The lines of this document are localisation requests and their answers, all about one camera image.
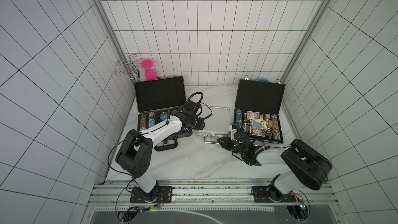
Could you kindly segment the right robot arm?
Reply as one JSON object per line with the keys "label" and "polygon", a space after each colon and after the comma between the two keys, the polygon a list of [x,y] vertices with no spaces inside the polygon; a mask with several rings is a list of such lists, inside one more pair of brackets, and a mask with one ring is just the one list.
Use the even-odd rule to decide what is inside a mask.
{"label": "right robot arm", "polygon": [[303,187],[319,190],[333,168],[325,156],[299,139],[285,147],[255,146],[244,131],[238,130],[231,136],[219,138],[218,143],[248,166],[278,164],[287,168],[267,186],[266,195],[274,202]]}

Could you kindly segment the silver poker case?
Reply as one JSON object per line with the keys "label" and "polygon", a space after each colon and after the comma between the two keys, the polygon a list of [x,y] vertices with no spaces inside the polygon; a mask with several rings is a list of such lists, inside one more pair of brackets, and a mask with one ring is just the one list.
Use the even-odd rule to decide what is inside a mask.
{"label": "silver poker case", "polygon": [[206,144],[218,144],[218,139],[230,134],[230,109],[228,107],[204,106],[203,114],[200,117],[205,119],[205,127],[203,130],[196,130],[196,136],[203,139]]}

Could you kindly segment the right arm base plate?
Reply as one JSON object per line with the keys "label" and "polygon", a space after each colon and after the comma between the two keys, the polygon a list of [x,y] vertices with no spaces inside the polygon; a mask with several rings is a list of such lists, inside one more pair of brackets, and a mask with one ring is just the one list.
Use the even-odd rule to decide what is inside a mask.
{"label": "right arm base plate", "polygon": [[276,188],[268,186],[253,186],[251,194],[256,203],[296,203],[295,196],[283,195]]}

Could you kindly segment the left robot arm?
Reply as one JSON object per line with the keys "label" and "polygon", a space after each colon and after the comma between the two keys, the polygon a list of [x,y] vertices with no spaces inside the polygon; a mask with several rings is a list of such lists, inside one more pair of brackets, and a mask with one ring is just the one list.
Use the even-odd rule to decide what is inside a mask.
{"label": "left robot arm", "polygon": [[200,102],[188,100],[182,107],[167,114],[167,118],[143,131],[131,130],[116,153],[115,162],[137,183],[138,188],[151,194],[159,183],[147,171],[152,150],[168,137],[181,131],[202,130]]}

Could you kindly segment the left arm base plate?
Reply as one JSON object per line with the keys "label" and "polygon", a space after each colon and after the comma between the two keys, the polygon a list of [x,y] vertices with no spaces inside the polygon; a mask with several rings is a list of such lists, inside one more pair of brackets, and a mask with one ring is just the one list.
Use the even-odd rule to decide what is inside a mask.
{"label": "left arm base plate", "polygon": [[156,186],[150,193],[144,192],[139,187],[132,189],[130,203],[171,203],[173,195],[173,187]]}

